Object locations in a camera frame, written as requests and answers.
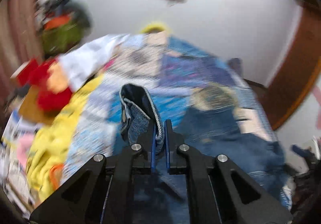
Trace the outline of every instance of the red cloth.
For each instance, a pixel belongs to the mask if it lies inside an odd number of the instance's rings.
[[[69,87],[58,94],[48,91],[47,80],[50,76],[48,69],[55,61],[55,59],[52,59],[39,65],[30,73],[28,80],[30,85],[39,87],[37,104],[43,111],[61,110],[69,103],[73,94]]]

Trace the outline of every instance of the black device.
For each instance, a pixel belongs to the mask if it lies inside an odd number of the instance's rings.
[[[38,224],[132,223],[133,178],[151,174],[156,128],[119,155],[93,156],[30,216]],[[226,155],[205,156],[165,121],[169,174],[185,174],[191,224],[285,224],[290,212]]]

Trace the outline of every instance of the folded denim fabric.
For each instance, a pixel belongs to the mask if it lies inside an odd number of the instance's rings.
[[[131,145],[136,143],[140,134],[147,131],[150,120],[156,125],[156,154],[160,153],[164,144],[164,129],[159,112],[144,87],[125,84],[119,91],[122,106],[120,134],[124,141]]]

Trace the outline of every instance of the silver screw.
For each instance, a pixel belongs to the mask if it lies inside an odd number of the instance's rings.
[[[96,154],[94,156],[94,161],[102,161],[104,159],[104,156],[102,154]]]
[[[135,143],[132,145],[132,150],[139,151],[142,148],[142,146],[138,143]]]
[[[224,154],[220,154],[217,156],[217,159],[220,161],[220,162],[226,162],[227,161],[227,156],[224,155]]]
[[[179,149],[181,151],[188,151],[189,150],[189,146],[187,144],[182,144],[179,146]]]

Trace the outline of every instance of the brown fabric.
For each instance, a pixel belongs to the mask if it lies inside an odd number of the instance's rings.
[[[25,61],[37,58],[43,49],[37,35],[34,14],[37,0],[1,0],[0,3],[0,104],[12,91],[10,76]]]
[[[30,87],[27,96],[21,104],[19,114],[28,121],[51,125],[54,121],[54,118],[59,114],[60,111],[44,112],[43,110],[40,110],[37,105],[38,93],[39,90],[36,86]]]

